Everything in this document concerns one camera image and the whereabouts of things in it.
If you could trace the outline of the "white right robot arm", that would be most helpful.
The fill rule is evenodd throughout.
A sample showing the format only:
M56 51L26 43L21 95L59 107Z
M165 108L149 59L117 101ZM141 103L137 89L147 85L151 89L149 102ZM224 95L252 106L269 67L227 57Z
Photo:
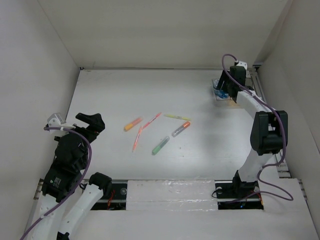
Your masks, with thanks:
M285 152L288 144L288 114L267 105L246 85L247 66L236 62L229 70L222 71L214 87L226 93L236 104L243 107L252 117L250 133L251 150L231 182L217 183L212 197L229 199L230 204L245 201L262 192L259 188L262 171L269 167L269 159L279 152Z

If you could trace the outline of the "orange thin pen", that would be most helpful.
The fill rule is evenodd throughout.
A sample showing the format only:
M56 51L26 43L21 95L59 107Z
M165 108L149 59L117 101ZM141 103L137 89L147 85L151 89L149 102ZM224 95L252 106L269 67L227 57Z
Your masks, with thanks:
M139 130L138 130L138 133L137 133L137 136L135 138L135 141L134 141L134 144L133 144L133 147L132 147L132 152L135 151L136 147L137 147L137 144L138 144L138 141L139 141L139 138L140 138L140 135L142 133L142 130L143 130L143 127L140 126Z

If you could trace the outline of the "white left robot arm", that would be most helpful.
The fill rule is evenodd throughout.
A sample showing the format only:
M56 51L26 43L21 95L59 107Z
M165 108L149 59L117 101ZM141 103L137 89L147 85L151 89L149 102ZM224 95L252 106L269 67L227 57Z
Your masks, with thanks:
M83 179L92 160L91 143L105 129L101 114L78 113L77 120L87 127L70 125L59 113L47 119L45 131L54 134L57 147L53 162L41 187L38 219L21 236L25 240L70 240L88 212L112 192L112 178L94 173Z

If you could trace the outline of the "grey marker orange cap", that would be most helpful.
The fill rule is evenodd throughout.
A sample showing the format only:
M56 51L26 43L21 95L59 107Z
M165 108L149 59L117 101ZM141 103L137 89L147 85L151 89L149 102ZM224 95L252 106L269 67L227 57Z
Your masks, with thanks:
M178 127L175 131L172 132L171 136L176 137L178 136L181 132L183 132L186 128L188 128L191 125L189 121L186 121L183 123L180 127Z

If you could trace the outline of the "white foam front board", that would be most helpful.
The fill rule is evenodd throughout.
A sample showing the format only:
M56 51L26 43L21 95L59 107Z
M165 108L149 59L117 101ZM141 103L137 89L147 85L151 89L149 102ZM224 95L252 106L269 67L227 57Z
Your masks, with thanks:
M127 211L212 212L218 209L212 198L215 182L192 180L130 180L127 183Z

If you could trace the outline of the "orange highlighter marker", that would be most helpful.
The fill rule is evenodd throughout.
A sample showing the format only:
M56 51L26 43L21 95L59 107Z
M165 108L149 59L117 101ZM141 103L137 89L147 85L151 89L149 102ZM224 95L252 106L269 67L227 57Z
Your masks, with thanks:
M135 127L137 124L139 124L141 121L143 120L142 117L138 117L135 120L133 120L132 122L128 123L127 125L124 126L124 131L127 132L130 129L132 129L133 127Z

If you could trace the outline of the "clear plastic container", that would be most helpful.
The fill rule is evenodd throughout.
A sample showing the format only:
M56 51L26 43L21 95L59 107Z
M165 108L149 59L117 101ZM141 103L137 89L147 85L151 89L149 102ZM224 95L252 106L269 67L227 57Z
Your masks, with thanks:
M217 90L214 90L214 89L213 89L213 93L214 93L215 99L216 99L217 101L228 101L228 100L230 100L230 96L229 96L229 98L227 98L227 99L221 99L221 98L219 98L218 96L216 96L215 91L217 91Z

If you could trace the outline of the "red thin pen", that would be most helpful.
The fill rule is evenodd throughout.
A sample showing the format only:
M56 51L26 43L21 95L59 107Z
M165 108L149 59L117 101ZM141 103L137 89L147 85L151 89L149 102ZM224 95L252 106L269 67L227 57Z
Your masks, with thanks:
M148 127L154 120L156 120L162 112L157 113L151 120L149 120L143 127L142 129L144 130L146 127Z

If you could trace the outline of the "green highlighter marker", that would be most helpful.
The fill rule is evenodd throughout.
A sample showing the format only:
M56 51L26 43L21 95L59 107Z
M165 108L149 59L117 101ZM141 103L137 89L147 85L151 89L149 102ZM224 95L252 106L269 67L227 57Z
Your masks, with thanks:
M151 154L154 156L156 155L170 140L169 136L166 136L151 152Z

